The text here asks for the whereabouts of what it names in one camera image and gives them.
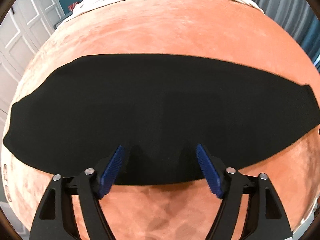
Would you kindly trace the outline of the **grey-blue curtain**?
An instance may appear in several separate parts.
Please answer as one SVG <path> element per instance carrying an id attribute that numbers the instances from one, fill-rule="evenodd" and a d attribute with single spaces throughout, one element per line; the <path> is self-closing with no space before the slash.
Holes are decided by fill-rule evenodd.
<path id="1" fill-rule="evenodd" d="M 319 19 L 306 0 L 252 0 L 302 47 L 319 70 Z"/>

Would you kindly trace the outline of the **white panelled wardrobe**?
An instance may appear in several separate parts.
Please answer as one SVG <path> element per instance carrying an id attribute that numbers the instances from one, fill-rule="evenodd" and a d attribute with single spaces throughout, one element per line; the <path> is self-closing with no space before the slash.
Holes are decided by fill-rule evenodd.
<path id="1" fill-rule="evenodd" d="M 1 23 L 1 131 L 22 75 L 65 15 L 59 0 L 16 0 Z"/>

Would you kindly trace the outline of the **orange velvet bed blanket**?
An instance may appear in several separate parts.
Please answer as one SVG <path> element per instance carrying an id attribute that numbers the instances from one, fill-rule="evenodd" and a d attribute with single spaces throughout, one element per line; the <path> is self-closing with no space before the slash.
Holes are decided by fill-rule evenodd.
<path id="1" fill-rule="evenodd" d="M 191 56 L 248 66 L 309 85 L 319 106 L 319 73 L 302 48 L 259 10 L 230 0 L 125 0 L 58 27 L 17 86 L 4 137 L 13 104 L 54 70 L 83 56 L 114 54 Z M 56 174 L 21 162 L 4 142 L 2 147 L 7 200 L 31 231 L 38 205 Z M 268 175 L 294 233 L 319 197 L 319 124 L 271 157 L 235 169 L 247 176 Z M 116 179 L 99 200 L 114 239 L 207 239 L 222 201 L 211 192 L 204 175 L 157 185 L 120 185 Z M 241 239 L 248 199 L 247 194 L 242 196 L 231 239 Z M 90 239 L 79 196 L 73 195 L 72 202 L 80 239 Z"/>

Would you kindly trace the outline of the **black pants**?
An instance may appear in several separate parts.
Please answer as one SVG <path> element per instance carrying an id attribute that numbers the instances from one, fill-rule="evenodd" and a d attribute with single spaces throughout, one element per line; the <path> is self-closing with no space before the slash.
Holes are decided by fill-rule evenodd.
<path id="1" fill-rule="evenodd" d="M 83 56 L 13 104 L 4 146 L 38 170 L 76 176 L 125 149 L 116 183 L 203 178 L 196 146 L 234 168 L 287 148 L 319 124 L 309 85 L 202 57 Z"/>

